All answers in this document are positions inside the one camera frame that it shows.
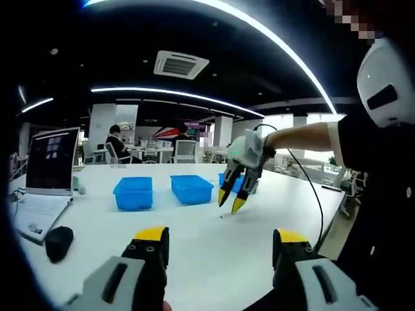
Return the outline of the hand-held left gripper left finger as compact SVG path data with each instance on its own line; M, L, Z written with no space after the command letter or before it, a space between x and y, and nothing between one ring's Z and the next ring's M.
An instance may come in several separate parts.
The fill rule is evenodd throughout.
M169 228L136 233L120 257L112 256L83 283L64 310L163 310Z

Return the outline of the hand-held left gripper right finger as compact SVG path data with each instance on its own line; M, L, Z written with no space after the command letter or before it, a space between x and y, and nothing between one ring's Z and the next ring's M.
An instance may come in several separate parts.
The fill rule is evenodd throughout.
M377 310L357 294L355 282L317 254L308 239L284 229L273 232L272 280L282 310Z

